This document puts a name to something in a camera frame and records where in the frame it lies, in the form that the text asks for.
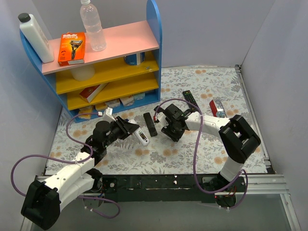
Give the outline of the large black remote control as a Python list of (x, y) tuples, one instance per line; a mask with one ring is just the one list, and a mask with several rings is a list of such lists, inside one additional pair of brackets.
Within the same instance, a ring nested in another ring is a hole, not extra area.
[(189, 102), (189, 103), (188, 103), (189, 108), (190, 108), (192, 111), (194, 111), (194, 112), (197, 111), (198, 108), (199, 108), (199, 106), (198, 106), (198, 104), (197, 104), (195, 98), (193, 97), (191, 91), (190, 91), (190, 90), (183, 91), (183, 92), (182, 92), (182, 95), (183, 95), (185, 101)]

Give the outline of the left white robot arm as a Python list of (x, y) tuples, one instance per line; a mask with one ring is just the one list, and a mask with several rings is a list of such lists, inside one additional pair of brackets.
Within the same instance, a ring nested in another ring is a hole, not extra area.
[(134, 120), (108, 116), (99, 121), (71, 164), (44, 181), (35, 180), (29, 185), (21, 214), (43, 230), (51, 228), (74, 199), (87, 191), (102, 191), (103, 175), (95, 166), (105, 157), (109, 145), (130, 135), (135, 135), (144, 146), (149, 144)]

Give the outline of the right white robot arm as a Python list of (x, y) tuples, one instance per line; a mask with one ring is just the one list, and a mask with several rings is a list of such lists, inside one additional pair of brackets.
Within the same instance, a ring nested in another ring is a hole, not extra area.
[(221, 139), (228, 154), (227, 161), (215, 177), (218, 185), (212, 194), (229, 191), (235, 186), (235, 181), (241, 174), (245, 162), (261, 144), (259, 136), (247, 121), (240, 115), (232, 118), (221, 118), (203, 115), (199, 109), (181, 111), (170, 104), (162, 112), (156, 111), (154, 121), (162, 124), (161, 131), (178, 142), (186, 130), (197, 131), (197, 138), (202, 133), (210, 134)]

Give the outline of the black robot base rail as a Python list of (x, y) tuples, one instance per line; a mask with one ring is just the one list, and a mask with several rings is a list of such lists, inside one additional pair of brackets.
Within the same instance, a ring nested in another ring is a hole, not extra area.
[(227, 205), (235, 204), (235, 196), (245, 190), (244, 177), (239, 177), (232, 186), (217, 194), (199, 190), (216, 191), (226, 185), (216, 174), (198, 174), (195, 182), (191, 174), (141, 174), (103, 175), (101, 186), (88, 190), (86, 196), (100, 196), (115, 202), (181, 202), (199, 201), (215, 203), (216, 196), (226, 196)]

